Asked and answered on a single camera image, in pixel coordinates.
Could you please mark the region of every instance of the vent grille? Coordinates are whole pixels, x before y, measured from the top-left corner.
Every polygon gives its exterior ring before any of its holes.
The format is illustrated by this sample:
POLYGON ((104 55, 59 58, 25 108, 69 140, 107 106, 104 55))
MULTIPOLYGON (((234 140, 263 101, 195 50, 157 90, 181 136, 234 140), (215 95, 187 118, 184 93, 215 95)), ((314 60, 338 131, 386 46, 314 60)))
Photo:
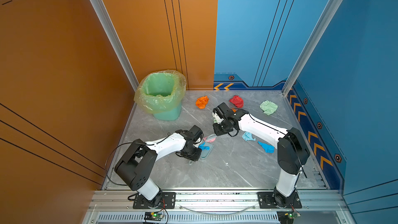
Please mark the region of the vent grille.
POLYGON ((98 221, 104 221, 104 220, 141 220, 142 219, 142 214, 118 214, 117 212, 115 213, 103 213, 100 214, 98 217, 98 221))
MULTIPOLYGON (((97 223, 142 223, 144 212, 100 212, 97 223)), ((276 211, 261 211, 237 215, 169 212, 168 224, 179 223, 280 223, 276 211)))
POLYGON ((239 214, 239 215, 199 215, 199 214, 171 214, 170 221, 172 222, 205 222, 205 221, 258 221, 276 220, 278 216, 276 213, 271 214, 239 214))

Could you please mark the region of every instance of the trash can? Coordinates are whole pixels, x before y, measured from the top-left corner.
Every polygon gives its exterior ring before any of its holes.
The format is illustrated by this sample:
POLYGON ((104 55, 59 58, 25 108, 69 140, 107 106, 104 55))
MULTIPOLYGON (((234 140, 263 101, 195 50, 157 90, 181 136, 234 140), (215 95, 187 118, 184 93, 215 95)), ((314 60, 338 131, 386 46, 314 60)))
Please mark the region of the trash can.
POLYGON ((186 85, 185 76, 175 70, 150 73, 138 86, 134 101, 155 118, 173 121, 180 115, 186 85))

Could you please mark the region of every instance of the aluminum frame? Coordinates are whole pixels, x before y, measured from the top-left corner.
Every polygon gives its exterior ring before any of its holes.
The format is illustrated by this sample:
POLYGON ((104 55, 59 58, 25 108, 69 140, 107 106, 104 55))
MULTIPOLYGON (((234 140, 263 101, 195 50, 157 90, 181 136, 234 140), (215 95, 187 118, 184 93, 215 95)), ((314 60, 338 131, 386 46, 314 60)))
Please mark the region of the aluminum frame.
POLYGON ((120 41, 119 36, 117 35, 111 17, 109 16, 108 11, 106 10, 105 4, 103 3, 102 0, 90 0, 90 2, 95 12, 97 13, 98 19, 101 22, 102 27, 106 35, 108 36, 109 41, 112 44, 112 47, 117 55, 117 58, 119 59, 120 64, 123 67, 123 70, 127 75, 127 78, 130 81, 132 88, 134 89, 134 91, 136 91, 139 82, 134 74, 131 63, 123 48, 122 42, 120 41))
MULTIPOLYGON (((247 207, 247 214, 272 213, 283 211, 283 209, 260 209, 257 200, 257 192, 270 190, 261 189, 216 189, 203 190, 180 188, 164 190, 165 192, 176 192, 176 208, 167 210, 169 214, 190 213, 191 210, 211 213, 238 212, 247 207)), ((134 191, 95 191, 92 201, 87 210, 83 224, 97 222, 102 212, 140 213, 146 210, 133 209, 133 202, 127 197, 134 191)), ((343 197, 337 190, 298 190, 303 208, 300 212, 306 211, 336 211, 341 223, 355 224, 350 211, 343 197)))
POLYGON ((316 45, 321 39, 323 33, 328 27, 331 19, 333 18, 342 1, 343 0, 329 0, 326 4, 326 7, 322 12, 321 17, 319 17, 319 20, 316 23, 314 30, 312 31, 307 43, 305 44, 300 56, 297 59, 296 64, 290 72, 290 75, 287 78, 285 85, 282 88, 282 93, 284 96, 287 96, 290 88, 292 88, 293 84, 299 77, 299 74, 301 73, 302 69, 310 58, 312 52, 314 51, 316 45))

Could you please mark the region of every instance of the black cable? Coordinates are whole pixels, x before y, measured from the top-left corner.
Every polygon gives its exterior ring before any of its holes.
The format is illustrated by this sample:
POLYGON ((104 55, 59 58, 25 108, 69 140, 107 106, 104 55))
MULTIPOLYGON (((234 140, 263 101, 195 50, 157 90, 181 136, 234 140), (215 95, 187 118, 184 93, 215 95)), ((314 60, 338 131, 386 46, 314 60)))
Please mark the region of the black cable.
POLYGON ((305 178, 308 178, 306 173, 305 173, 305 171, 304 171, 304 166, 301 164, 299 153, 297 152, 297 148, 296 148, 295 143, 293 142, 293 140, 291 140, 291 138, 289 136, 287 136, 287 138, 289 139, 289 141, 293 144, 293 146, 295 148, 295 152, 296 152, 296 155, 297 155, 297 158, 298 158, 298 162, 300 163, 300 166, 301 166, 301 169, 302 169, 302 171, 304 173, 305 178))
POLYGON ((238 133, 239 133, 239 130, 237 130, 236 134, 233 135, 233 136, 229 132, 228 132, 228 135, 231 136, 231 137, 235 137, 238 133))
POLYGON ((166 210, 166 208, 163 208, 165 211, 166 211, 166 213, 167 213, 167 221, 166 221, 166 223, 165 224, 167 224, 167 222, 169 222, 169 213, 167 212, 167 210, 166 210))
POLYGON ((168 137, 170 137, 170 133, 168 132, 167 133, 167 137, 165 137, 164 139, 162 139, 161 141, 159 141, 159 142, 157 142, 156 144, 160 144, 160 143, 162 143, 165 139, 167 139, 168 137))
POLYGON ((135 193, 135 194, 132 194, 132 195, 128 196, 128 197, 127 197, 127 200, 129 200, 129 201, 134 201, 135 198, 134 198, 134 199, 131 199, 130 197, 135 197, 136 195, 138 195, 138 193, 135 193))
POLYGON ((106 175, 107 179, 109 179, 109 181, 112 182, 113 184, 115 184, 115 185, 120 185, 120 186, 128 186, 128 185, 127 185, 127 184, 118 184, 118 183, 115 183, 114 181, 112 181, 111 178, 108 176, 108 171, 107 171, 107 169, 106 169, 106 164, 108 163, 108 160, 109 160, 109 158, 111 157, 112 153, 113 153, 114 151, 116 151, 117 148, 121 147, 121 146, 124 145, 124 144, 120 144, 120 145, 118 145, 115 149, 113 149, 113 151, 109 154, 108 158, 107 158, 106 161, 105 161, 105 169, 104 169, 104 170, 105 170, 105 175, 106 175))
POLYGON ((281 132, 280 130, 277 130, 277 129, 273 128, 273 127, 267 126, 266 124, 261 123, 261 122, 255 120, 255 119, 251 116, 251 114, 249 113, 249 111, 247 111, 247 110, 244 110, 244 109, 242 109, 242 108, 231 108, 231 109, 235 109, 235 110, 239 110, 239 109, 240 109, 240 110, 242 110, 244 113, 248 114, 249 117, 251 117, 251 119, 252 119, 254 122, 260 123, 260 124, 262 124, 262 125, 264 125, 264 126, 266 126, 266 127, 271 128, 272 130, 275 130, 275 131, 280 132, 280 133, 282 133, 282 134, 285 134, 285 135, 287 134, 287 133, 283 133, 283 132, 281 132))
MULTIPOLYGON (((168 134, 168 136, 167 137, 165 137, 164 139, 162 139, 161 141, 159 141, 159 142, 157 142, 156 144, 158 144, 158 143, 160 143, 160 142, 163 142, 165 139, 167 139, 168 137, 170 137, 170 133, 167 133, 168 134)), ((112 180, 111 180, 111 178, 108 176, 108 171, 107 171, 107 169, 106 169, 106 164, 108 163, 108 160, 109 160, 109 158, 111 157, 111 155, 112 155, 112 153, 117 149, 117 148, 119 148, 119 147, 121 147, 122 145, 124 145, 124 144, 120 144, 120 145, 118 145, 115 149, 113 149, 113 151, 109 154, 109 156, 108 156, 108 158, 106 159, 106 161, 105 161, 105 175, 106 175, 106 177, 107 177, 107 179, 109 179, 109 181, 110 182, 112 182, 113 184, 115 184, 115 185, 119 185, 119 186, 128 186, 127 184, 118 184, 118 183, 115 183, 115 182, 113 182, 112 180)))

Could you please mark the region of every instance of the blue crumpled paper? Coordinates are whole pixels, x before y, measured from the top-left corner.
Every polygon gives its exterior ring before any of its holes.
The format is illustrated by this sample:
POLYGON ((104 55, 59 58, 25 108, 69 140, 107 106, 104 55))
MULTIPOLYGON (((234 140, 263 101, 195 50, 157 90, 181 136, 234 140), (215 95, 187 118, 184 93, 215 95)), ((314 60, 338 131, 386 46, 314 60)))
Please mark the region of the blue crumpled paper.
POLYGON ((244 140, 246 140, 246 141, 249 141, 249 140, 256 141, 256 138, 252 137, 252 135, 251 135, 250 132, 245 132, 245 133, 243 133, 242 138, 243 138, 244 140))
POLYGON ((202 149, 202 150, 210 150, 210 147, 205 146, 205 143, 203 143, 203 144, 201 144, 200 146, 198 146, 198 148, 199 148, 199 149, 202 149))
POLYGON ((272 145, 265 144, 262 142, 258 142, 259 145, 267 152, 267 153, 273 153, 275 148, 272 145))

